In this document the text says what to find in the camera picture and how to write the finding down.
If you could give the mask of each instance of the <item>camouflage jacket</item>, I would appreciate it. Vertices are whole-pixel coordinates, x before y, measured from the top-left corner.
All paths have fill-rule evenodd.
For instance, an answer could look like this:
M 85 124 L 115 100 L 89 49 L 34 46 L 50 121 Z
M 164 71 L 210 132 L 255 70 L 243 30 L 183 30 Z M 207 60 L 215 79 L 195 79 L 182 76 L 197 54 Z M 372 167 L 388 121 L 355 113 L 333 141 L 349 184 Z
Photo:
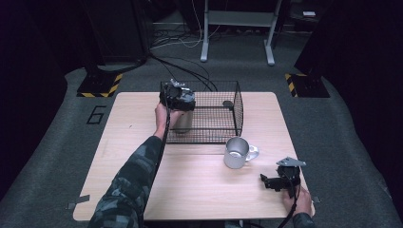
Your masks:
M 98 202 L 89 227 L 143 227 L 162 141 L 149 137 L 119 170 Z

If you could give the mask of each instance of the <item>gray carpet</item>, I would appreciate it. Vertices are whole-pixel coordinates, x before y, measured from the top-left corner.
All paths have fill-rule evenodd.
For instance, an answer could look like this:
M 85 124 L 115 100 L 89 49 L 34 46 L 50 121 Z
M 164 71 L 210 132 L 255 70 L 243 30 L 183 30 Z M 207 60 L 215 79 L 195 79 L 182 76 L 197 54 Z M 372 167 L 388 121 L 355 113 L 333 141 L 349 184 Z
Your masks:
M 302 172 L 310 192 L 321 199 L 314 216 L 318 227 L 403 227 L 382 176 L 355 134 L 349 110 L 332 85 L 324 80 L 329 99 L 291 96 L 284 74 L 298 73 L 293 65 L 307 37 L 282 34 L 274 50 L 275 66 L 267 65 L 264 37 L 258 35 L 213 39 L 204 64 L 199 61 L 202 44 L 159 47 L 152 53 L 192 61 L 164 58 L 206 76 L 202 66 L 213 81 L 239 81 L 241 91 L 276 93 L 297 155 L 308 163 Z M 171 71 L 178 80 L 195 80 L 177 69 Z M 66 206 L 80 196 L 116 95 L 76 97 L 85 76 L 83 69 L 66 75 L 67 94 L 56 118 L 1 201 L 0 227 L 86 227 L 86 222 L 72 218 L 73 210 Z M 164 66 L 149 59 L 124 74 L 117 92 L 158 91 L 160 81 L 170 78 Z M 97 109 L 105 113 L 101 123 L 86 124 L 96 105 L 106 106 Z M 281 219 L 252 222 L 277 227 Z

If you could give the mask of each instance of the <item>hand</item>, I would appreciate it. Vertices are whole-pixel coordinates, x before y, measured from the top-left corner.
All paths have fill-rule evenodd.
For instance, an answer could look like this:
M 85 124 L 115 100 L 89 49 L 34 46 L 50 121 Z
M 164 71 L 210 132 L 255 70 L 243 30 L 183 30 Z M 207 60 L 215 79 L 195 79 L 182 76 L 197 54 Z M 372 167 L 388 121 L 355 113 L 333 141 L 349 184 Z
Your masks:
M 175 125 L 177 120 L 184 114 L 183 111 L 180 110 L 171 110 L 170 112 L 170 123 L 169 127 Z M 163 134 L 165 132 L 166 126 L 166 107 L 158 103 L 155 108 L 155 123 L 157 125 L 157 130 L 154 132 L 154 136 L 157 136 L 161 140 L 163 139 Z
M 311 199 L 311 194 L 309 194 L 309 192 L 303 188 L 302 186 L 297 186 L 296 187 L 296 195 L 298 192 L 298 189 L 300 187 L 300 191 L 299 191 L 299 197 L 297 200 L 297 208 L 296 211 L 294 212 L 294 215 L 298 214 L 298 213 L 306 213 L 308 214 L 310 217 L 312 216 L 312 199 Z M 290 196 L 288 195 L 287 191 L 283 191 L 282 194 L 282 201 L 284 203 L 285 209 L 287 210 L 287 212 L 291 211 L 291 207 L 294 204 L 294 198 L 290 199 Z

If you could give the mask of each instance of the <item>wire mesh cage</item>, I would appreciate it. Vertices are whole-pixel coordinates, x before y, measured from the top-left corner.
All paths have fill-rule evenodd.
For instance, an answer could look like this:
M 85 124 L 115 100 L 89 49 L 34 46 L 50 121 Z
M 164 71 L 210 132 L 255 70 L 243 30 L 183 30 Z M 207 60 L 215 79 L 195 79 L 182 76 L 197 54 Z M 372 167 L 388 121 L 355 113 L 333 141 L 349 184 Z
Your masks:
M 171 127 L 167 143 L 226 143 L 240 136 L 243 104 L 237 81 L 181 83 L 194 91 L 196 106 Z

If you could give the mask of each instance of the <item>cable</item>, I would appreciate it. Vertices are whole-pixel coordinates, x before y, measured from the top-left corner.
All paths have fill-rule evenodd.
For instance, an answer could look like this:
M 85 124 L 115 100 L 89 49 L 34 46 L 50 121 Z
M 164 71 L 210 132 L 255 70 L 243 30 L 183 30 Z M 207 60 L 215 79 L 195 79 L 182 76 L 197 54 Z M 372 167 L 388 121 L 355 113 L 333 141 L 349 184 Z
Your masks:
M 207 79 L 206 77 L 204 77 L 204 76 L 202 76 L 202 75 L 200 75 L 200 74 L 198 74 L 198 73 L 196 73 L 196 72 L 193 72 L 193 71 L 191 71 L 191 70 L 189 70 L 189 69 L 186 69 L 186 68 L 183 68 L 183 67 L 181 67 L 181 66 L 177 66 L 177 65 L 171 64 L 171 63 L 169 63 L 169 62 L 166 62 L 165 60 L 162 60 L 162 59 L 156 57 L 156 56 L 153 55 L 152 53 L 150 53 L 150 57 L 153 58 L 153 59 L 155 59 L 155 60 L 157 60 L 157 61 L 159 61 L 159 62 L 162 63 L 162 64 L 165 64 L 165 65 L 168 65 L 168 66 L 171 66 L 171 67 L 175 67 L 175 68 L 180 69 L 180 70 L 182 70 L 182 71 L 184 71 L 184 72 L 186 72 L 186 73 L 189 73 L 190 75 L 192 75 L 192 76 L 194 76 L 195 78 L 197 78 L 201 83 L 203 83 L 210 91 L 213 91 L 213 89 L 212 89 L 209 85 L 212 85 L 212 86 L 214 87 L 214 89 L 215 89 L 216 91 L 218 91 L 216 85 L 214 85 L 214 83 L 211 82 L 211 81 L 210 81 L 209 79 Z
M 200 65 L 200 64 L 198 64 L 198 63 L 195 63 L 195 62 L 190 61 L 190 60 L 185 60 L 185 59 L 179 58 L 179 57 L 160 56 L 160 58 L 178 59 L 178 60 L 182 60 L 182 61 L 185 61 L 185 62 L 194 64 L 194 65 L 200 67 L 200 68 L 205 72 L 205 74 L 207 75 L 207 79 L 206 79 L 206 80 L 207 80 L 207 81 L 210 81 L 210 73 L 209 73 L 202 65 Z
M 296 195 L 296 187 L 293 185 L 293 182 L 291 181 L 291 179 L 287 176 L 287 174 L 285 172 L 283 172 L 284 176 L 287 178 L 287 180 L 290 182 L 290 186 L 291 186 L 291 192 L 292 195 L 294 196 L 294 204 L 291 206 L 291 210 L 288 213 L 287 217 L 284 219 L 284 221 L 278 226 L 278 228 L 282 228 L 285 226 L 285 224 L 287 224 L 287 222 L 291 219 L 291 217 L 293 216 L 294 212 L 296 211 L 297 208 L 297 200 L 299 197 L 299 192 L 300 192 L 300 186 L 298 189 L 298 194 Z
M 175 79 L 175 81 L 178 82 L 178 80 L 175 78 L 174 74 L 171 72 L 171 70 L 168 68 L 168 66 L 166 66 L 166 64 L 160 62 L 165 68 L 166 70 L 168 70 L 169 74 L 172 76 L 173 79 Z
M 188 48 L 194 48 L 196 45 L 198 45 L 201 41 L 202 41 L 202 26 L 201 26 L 201 22 L 199 21 L 199 17 L 198 17 L 198 14 L 196 13 L 196 8 L 195 8 L 195 2 L 194 2 L 194 0 L 192 0 L 192 7 L 193 7 L 193 11 L 195 12 L 195 15 L 196 15 L 196 20 L 198 21 L 198 25 L 199 25 L 199 34 L 200 34 L 200 36 L 199 36 L 199 40 L 197 41 L 197 43 L 194 45 L 194 46 L 187 46 L 185 43 L 183 43 L 186 47 L 188 47 Z
M 170 46 L 170 45 L 184 45 L 184 44 L 191 44 L 191 43 L 199 43 L 200 40 L 197 41 L 184 41 L 183 39 L 187 39 L 187 38 L 191 38 L 192 34 L 189 32 L 184 32 L 183 34 L 180 35 L 172 35 L 172 36 L 168 36 L 165 35 L 164 38 L 160 39 L 160 40 L 155 40 L 153 42 L 153 46 L 150 49 L 156 49 L 156 48 L 162 48 L 165 46 Z M 176 42 L 176 43 L 169 43 L 172 40 L 180 40 L 180 42 Z
M 227 11 L 227 7 L 228 7 L 228 0 L 226 0 L 226 2 L 225 2 L 224 11 Z M 216 33 L 216 31 L 219 30 L 220 26 L 221 26 L 221 25 L 217 26 L 216 29 L 213 31 L 213 33 L 211 33 L 211 34 L 208 36 L 208 38 L 212 37 L 212 36 Z
M 171 110 L 168 106 L 168 102 L 166 100 L 167 92 L 166 92 L 166 87 L 163 87 L 163 98 L 165 99 L 165 107 L 166 107 L 166 123 L 165 123 L 165 131 L 163 133 L 163 144 L 161 145 L 161 150 L 160 150 L 160 157 L 158 158 L 157 164 L 156 164 L 156 169 L 155 169 L 155 177 L 157 177 L 157 172 L 158 169 L 160 168 L 161 160 L 163 159 L 163 151 L 165 150 L 165 145 L 166 145 L 166 139 L 168 138 L 168 131 L 169 131 L 169 125 L 171 124 Z
M 156 30 L 154 32 L 154 36 L 157 37 L 157 39 L 152 42 L 152 46 L 154 46 L 154 47 L 152 47 L 152 49 L 160 48 L 160 47 L 163 47 L 163 46 L 166 46 L 166 45 L 170 45 L 168 42 L 170 42 L 171 40 L 182 40 L 182 39 L 187 39 L 189 37 L 192 37 L 191 33 L 186 31 L 184 23 L 183 23 L 183 31 L 178 31 L 178 29 L 180 27 L 181 26 L 178 26 L 175 29 L 160 29 L 160 30 Z M 169 32 L 181 32 L 182 34 L 169 35 Z

